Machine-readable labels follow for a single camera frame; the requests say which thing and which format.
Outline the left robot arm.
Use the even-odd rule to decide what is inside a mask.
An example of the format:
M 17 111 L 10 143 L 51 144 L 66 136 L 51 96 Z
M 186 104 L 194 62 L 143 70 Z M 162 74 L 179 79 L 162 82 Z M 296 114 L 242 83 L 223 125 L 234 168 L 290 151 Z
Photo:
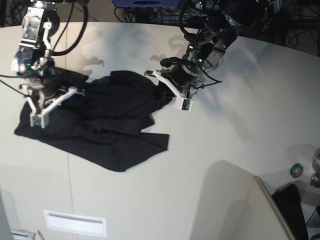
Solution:
M 162 70 L 158 71 L 164 81 L 156 88 L 159 99 L 173 98 L 175 93 L 169 84 L 185 97 L 191 90 L 207 87 L 200 78 L 206 76 L 212 85 L 220 83 L 211 77 L 208 69 L 215 69 L 222 60 L 227 48 L 237 39 L 243 27 L 250 28 L 261 20 L 266 10 L 273 3 L 271 0 L 215 0 L 205 16 L 198 19 L 197 32 L 186 30 L 183 18 L 190 0 L 185 0 L 178 17 L 178 26 L 188 41 L 183 57 L 168 57 L 160 61 Z

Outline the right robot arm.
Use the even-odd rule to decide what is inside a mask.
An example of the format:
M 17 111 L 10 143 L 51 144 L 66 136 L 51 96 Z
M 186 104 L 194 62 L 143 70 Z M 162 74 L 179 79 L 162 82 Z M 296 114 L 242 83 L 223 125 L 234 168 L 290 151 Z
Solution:
M 55 65 L 54 57 L 70 53 L 80 42 L 87 27 L 88 1 L 72 0 L 72 5 L 83 8 L 83 23 L 75 42 L 66 50 L 56 51 L 57 44 L 50 38 L 60 27 L 57 0 L 34 0 L 22 20 L 22 37 L 12 60 L 11 71 L 26 80 L 20 85 L 31 108 L 32 126 L 44 127 L 49 113 L 74 94 L 84 93 L 87 75 L 62 69 Z

